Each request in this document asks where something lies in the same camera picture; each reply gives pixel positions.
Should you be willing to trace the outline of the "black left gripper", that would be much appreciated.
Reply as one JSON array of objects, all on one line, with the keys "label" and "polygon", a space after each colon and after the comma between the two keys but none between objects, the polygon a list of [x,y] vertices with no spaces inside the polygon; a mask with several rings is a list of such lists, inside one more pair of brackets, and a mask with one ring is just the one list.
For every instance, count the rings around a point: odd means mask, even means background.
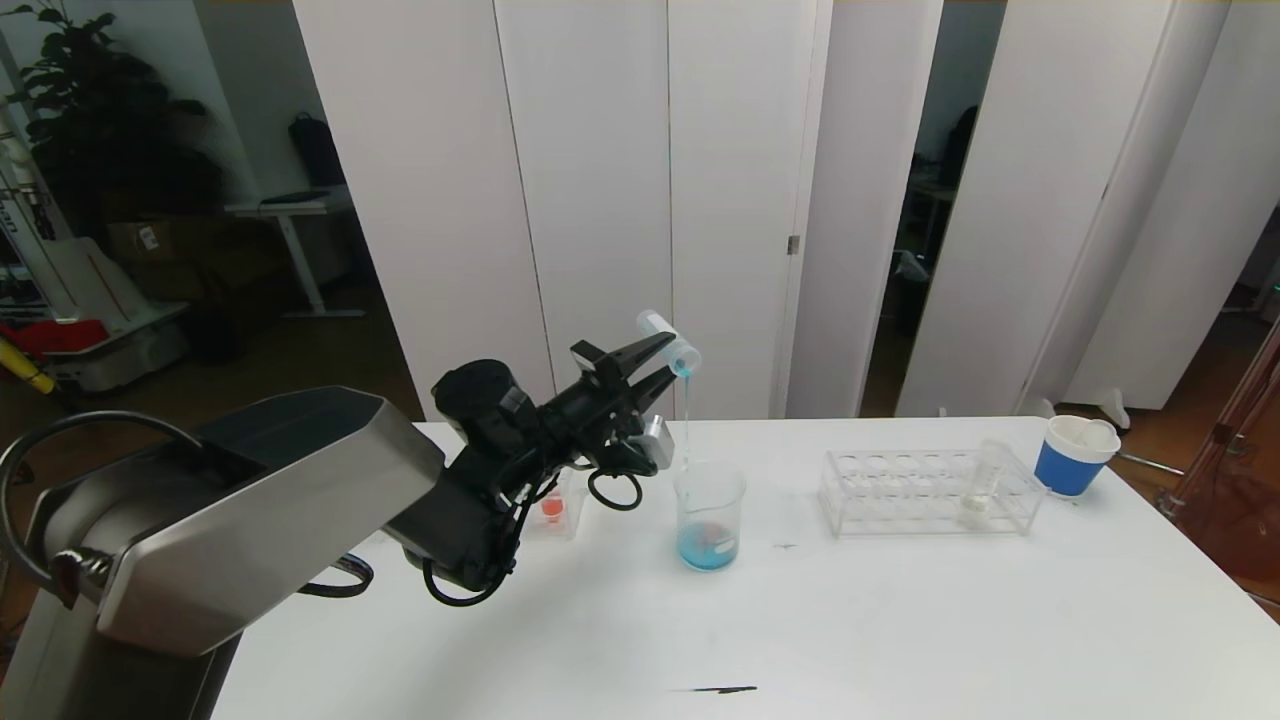
[{"label": "black left gripper", "polygon": [[655,332],[605,352],[582,340],[570,354],[579,378],[539,407],[543,439],[550,447],[605,447],[636,433],[644,414],[678,379],[660,366],[631,386],[630,377],[676,340],[675,332]]}]

